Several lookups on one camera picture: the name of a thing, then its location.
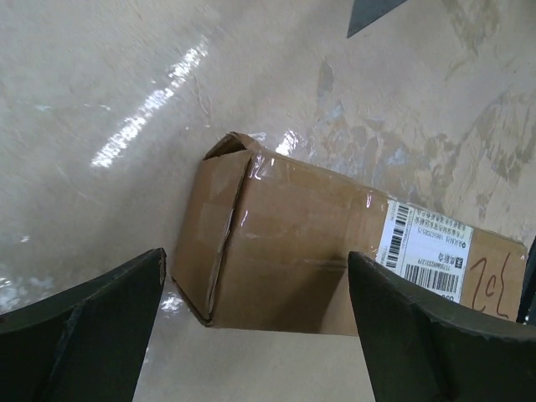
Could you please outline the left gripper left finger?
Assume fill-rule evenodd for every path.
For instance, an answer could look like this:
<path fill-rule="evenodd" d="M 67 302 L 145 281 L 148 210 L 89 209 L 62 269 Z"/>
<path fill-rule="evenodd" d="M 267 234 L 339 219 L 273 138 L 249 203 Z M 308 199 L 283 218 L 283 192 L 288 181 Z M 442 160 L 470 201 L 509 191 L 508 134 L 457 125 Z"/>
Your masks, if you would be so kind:
<path fill-rule="evenodd" d="M 3 401 L 130 401 L 166 276 L 164 249 L 1 316 Z"/>

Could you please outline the brown cardboard express box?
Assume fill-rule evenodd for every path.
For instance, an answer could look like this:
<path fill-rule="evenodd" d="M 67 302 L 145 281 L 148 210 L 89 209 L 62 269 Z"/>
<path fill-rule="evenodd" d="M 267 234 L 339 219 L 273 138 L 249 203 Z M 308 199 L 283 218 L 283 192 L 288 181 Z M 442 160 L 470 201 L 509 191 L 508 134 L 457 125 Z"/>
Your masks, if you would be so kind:
<path fill-rule="evenodd" d="M 171 276 L 208 327 L 354 336 L 348 255 L 514 321 L 526 247 L 231 132 L 193 182 Z"/>

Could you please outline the yellow utility knife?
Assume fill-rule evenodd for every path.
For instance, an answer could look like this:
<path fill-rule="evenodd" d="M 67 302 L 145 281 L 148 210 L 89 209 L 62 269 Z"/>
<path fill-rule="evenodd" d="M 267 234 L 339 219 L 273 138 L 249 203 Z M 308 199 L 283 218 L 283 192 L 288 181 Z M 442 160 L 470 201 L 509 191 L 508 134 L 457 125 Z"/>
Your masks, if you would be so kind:
<path fill-rule="evenodd" d="M 347 38 L 351 38 L 405 2 L 406 0 L 354 0 Z"/>

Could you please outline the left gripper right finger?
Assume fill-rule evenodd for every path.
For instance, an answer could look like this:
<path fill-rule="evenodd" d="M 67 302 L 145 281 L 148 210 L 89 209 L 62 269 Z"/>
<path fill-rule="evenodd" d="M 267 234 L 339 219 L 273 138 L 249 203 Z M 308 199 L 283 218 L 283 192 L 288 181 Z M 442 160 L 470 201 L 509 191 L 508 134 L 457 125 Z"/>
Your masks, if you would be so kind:
<path fill-rule="evenodd" d="M 353 314 L 377 401 L 533 401 L 535 328 L 348 255 Z"/>

